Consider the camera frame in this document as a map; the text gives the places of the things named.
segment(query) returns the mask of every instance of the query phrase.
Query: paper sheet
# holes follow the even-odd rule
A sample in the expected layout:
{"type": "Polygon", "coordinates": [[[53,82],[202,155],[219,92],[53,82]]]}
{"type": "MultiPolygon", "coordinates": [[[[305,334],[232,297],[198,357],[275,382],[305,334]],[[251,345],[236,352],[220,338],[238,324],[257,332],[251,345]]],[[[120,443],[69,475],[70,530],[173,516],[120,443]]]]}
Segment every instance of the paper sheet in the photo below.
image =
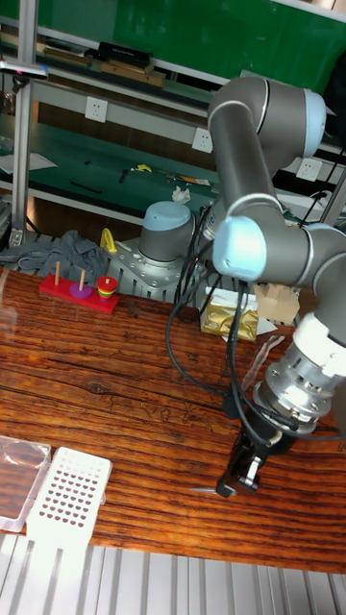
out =
{"type": "MultiPolygon", "coordinates": [[[[0,157],[0,169],[5,171],[5,173],[13,173],[13,165],[14,165],[14,156],[10,154],[9,156],[1,156],[0,157]]],[[[44,156],[40,154],[30,154],[30,171],[37,171],[39,169],[48,169],[51,166],[57,166],[55,163],[51,162],[44,156]]]]}

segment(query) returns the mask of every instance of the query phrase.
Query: plastic box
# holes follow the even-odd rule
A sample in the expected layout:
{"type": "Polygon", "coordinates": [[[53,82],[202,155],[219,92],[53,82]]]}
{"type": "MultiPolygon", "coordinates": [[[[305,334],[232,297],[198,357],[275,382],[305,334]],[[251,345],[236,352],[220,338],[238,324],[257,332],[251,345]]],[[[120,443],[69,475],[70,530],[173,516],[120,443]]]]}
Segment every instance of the plastic box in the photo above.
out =
{"type": "Polygon", "coordinates": [[[21,531],[50,460],[48,444],[0,436],[0,529],[21,531]]]}

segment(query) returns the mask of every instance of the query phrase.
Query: wooden table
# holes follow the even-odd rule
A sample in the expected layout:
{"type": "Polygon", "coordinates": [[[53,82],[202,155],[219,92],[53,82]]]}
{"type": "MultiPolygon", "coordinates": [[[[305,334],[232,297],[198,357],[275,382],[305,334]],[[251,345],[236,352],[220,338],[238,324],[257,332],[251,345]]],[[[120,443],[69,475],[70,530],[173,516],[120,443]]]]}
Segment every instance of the wooden table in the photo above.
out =
{"type": "MultiPolygon", "coordinates": [[[[223,500],[189,491],[215,485],[238,422],[171,364],[164,343],[171,306],[122,295],[107,316],[40,296],[39,282],[11,272],[5,284],[0,433],[111,460],[93,544],[346,571],[342,446],[296,443],[268,460],[256,495],[223,500]]],[[[189,316],[172,328],[178,360],[195,378],[226,386],[225,343],[199,332],[196,311],[189,316]]],[[[287,347],[285,332],[269,362],[287,347]]],[[[238,344],[240,376],[262,341],[238,344]]]]}

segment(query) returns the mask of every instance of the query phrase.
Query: green workbench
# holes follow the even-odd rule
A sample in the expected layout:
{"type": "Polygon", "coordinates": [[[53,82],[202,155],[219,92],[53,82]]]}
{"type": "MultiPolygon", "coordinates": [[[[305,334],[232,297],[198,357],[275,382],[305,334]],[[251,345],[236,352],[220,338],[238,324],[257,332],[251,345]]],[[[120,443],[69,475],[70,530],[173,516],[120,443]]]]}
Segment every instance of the green workbench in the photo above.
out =
{"type": "MultiPolygon", "coordinates": [[[[13,138],[13,133],[14,118],[2,115],[0,135],[13,138]]],[[[216,197],[213,185],[217,184],[218,176],[212,171],[44,124],[33,123],[31,151],[42,154],[57,165],[29,173],[29,188],[43,192],[47,200],[50,200],[50,195],[55,195],[57,202],[56,197],[61,196],[81,205],[90,204],[142,218],[152,203],[170,201],[177,185],[182,190],[186,188],[185,183],[168,179],[160,172],[162,170],[209,180],[210,186],[187,186],[191,195],[187,205],[191,211],[198,211],[216,197]],[[152,173],[131,171],[143,163],[151,167],[152,173]],[[120,183],[124,169],[128,174],[120,183]]],[[[3,187],[5,184],[11,187],[12,175],[0,171],[0,182],[3,187]]]]}

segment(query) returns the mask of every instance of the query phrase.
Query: corrugated metal floor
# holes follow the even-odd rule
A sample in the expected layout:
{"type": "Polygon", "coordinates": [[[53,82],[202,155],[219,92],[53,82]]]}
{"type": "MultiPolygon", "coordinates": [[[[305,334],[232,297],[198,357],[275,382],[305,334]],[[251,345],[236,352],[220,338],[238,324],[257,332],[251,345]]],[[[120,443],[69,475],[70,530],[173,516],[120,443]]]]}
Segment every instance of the corrugated metal floor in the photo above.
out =
{"type": "Polygon", "coordinates": [[[0,536],[1,615],[342,615],[345,577],[0,536]]]}

